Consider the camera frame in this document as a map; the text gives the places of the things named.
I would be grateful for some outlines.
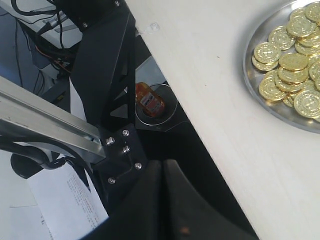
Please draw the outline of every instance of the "metal bolt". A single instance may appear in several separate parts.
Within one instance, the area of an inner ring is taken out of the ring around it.
[[[114,144],[116,142],[116,140],[111,136],[109,138],[107,138],[105,140],[105,143],[108,145],[108,146],[111,146],[112,144]]]
[[[136,162],[134,164],[134,167],[135,167],[135,169],[140,170],[140,169],[142,169],[142,164],[140,162]]]
[[[130,133],[130,132],[129,132],[128,130],[123,130],[123,131],[122,131],[122,135],[125,136],[125,137],[128,137],[128,136],[129,136],[129,133]]]
[[[123,153],[128,154],[130,152],[130,147],[129,146],[124,146],[122,148],[122,150],[123,150]]]
[[[113,177],[109,177],[109,178],[108,178],[108,183],[109,183],[109,184],[115,184],[115,183],[116,183],[116,180],[115,180]]]

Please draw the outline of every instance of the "table surface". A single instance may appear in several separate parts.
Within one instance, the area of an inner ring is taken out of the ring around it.
[[[242,70],[250,34],[287,1],[126,2],[258,237],[320,239],[320,136],[264,110]]]

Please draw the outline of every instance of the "bottle label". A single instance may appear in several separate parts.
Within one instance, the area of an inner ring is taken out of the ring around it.
[[[161,102],[159,102],[151,92],[145,95],[140,103],[153,114],[156,114],[162,106]]]

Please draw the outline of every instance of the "silver plate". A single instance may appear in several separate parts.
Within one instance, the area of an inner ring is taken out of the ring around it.
[[[273,29],[278,26],[286,26],[289,21],[290,13],[300,7],[304,7],[310,3],[317,2],[315,0],[296,0],[276,9],[274,13],[262,22],[254,31],[250,41],[247,43],[242,59],[242,68],[244,72],[245,84],[253,97],[271,114],[282,121],[309,132],[320,134],[320,122],[300,116],[295,109],[286,106],[284,103],[271,104],[262,98],[259,94],[258,87],[263,79],[263,73],[257,71],[252,64],[252,55],[255,47],[263,42],[268,41],[268,36]],[[294,52],[294,47],[286,52]]]

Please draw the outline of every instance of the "orange bottle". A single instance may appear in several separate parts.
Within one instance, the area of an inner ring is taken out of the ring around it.
[[[135,100],[149,117],[159,117],[165,110],[163,99],[144,82],[135,84]]]

